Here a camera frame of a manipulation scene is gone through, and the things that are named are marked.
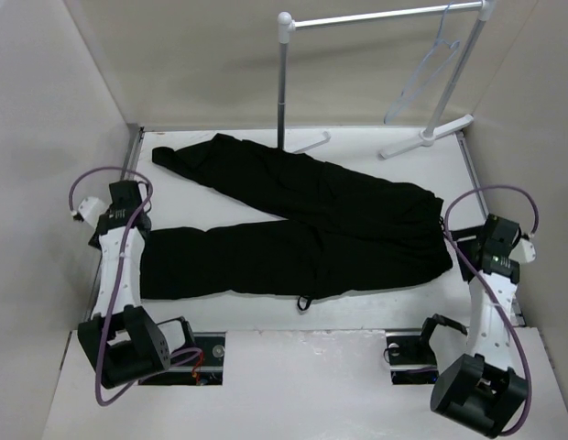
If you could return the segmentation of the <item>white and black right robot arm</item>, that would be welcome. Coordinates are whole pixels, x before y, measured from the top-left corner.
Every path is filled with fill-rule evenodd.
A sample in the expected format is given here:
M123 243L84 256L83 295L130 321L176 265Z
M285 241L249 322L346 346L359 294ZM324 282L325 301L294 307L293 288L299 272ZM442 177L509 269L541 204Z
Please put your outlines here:
M483 225L453 231L457 262L471 298L468 325L436 314L425 320L416 352L436 362L430 408L487 438L501 436L529 398L530 383L513 367L512 300L523 250L519 224L490 215Z

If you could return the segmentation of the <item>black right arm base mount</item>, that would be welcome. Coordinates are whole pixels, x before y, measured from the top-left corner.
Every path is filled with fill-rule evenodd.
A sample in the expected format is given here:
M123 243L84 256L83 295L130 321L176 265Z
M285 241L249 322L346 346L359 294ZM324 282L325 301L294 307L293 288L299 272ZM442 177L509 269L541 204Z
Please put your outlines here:
M383 358L393 385L433 385L439 377L436 358L431 349L420 343L420 331L386 332Z

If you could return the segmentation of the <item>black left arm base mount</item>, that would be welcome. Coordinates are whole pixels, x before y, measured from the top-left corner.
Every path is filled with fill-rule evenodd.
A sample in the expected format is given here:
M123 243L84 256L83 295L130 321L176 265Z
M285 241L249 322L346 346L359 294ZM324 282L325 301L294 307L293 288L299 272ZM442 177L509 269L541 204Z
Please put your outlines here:
M195 333L202 353L189 362L179 357L168 371L139 382L142 386L221 386L224 379L226 333Z

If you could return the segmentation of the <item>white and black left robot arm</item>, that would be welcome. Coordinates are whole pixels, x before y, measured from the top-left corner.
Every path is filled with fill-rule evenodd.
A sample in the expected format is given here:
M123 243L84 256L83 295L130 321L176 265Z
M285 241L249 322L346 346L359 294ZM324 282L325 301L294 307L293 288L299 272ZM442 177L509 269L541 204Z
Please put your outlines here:
M75 215L94 228L89 245L101 252L98 294L77 335L98 385L108 390L201 356L188 321L178 317L157 324L141 302L140 261L151 229L141 193L146 185L114 182L110 203L88 197Z

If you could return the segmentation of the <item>black trousers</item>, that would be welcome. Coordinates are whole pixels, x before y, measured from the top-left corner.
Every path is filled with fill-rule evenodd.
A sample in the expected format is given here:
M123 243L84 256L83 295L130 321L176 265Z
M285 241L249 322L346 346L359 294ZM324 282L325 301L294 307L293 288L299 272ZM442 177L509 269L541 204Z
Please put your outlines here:
M221 292L294 296L299 309L349 291L418 286L451 269L442 199L223 134L157 147L153 162L271 215L268 222L152 231L141 257L144 299Z

